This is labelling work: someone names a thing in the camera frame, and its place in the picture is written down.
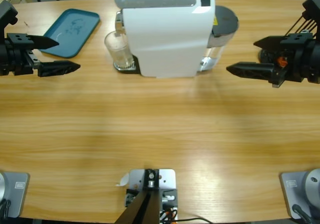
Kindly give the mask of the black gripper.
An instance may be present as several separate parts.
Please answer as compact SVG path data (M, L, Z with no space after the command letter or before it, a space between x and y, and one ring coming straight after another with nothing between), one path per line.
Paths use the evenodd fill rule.
M313 39L312 33L267 36L253 44L267 51L292 49L289 70L273 63L238 62L227 66L228 72L241 78L266 80L272 87L280 87L285 80L302 82L305 78L310 83L320 83L320 42Z
M69 74L81 66L71 61L42 62L32 52L33 49L48 49L59 43L49 37L28 35L26 33L7 33L0 41L0 75L14 76L33 74L38 77L49 77Z

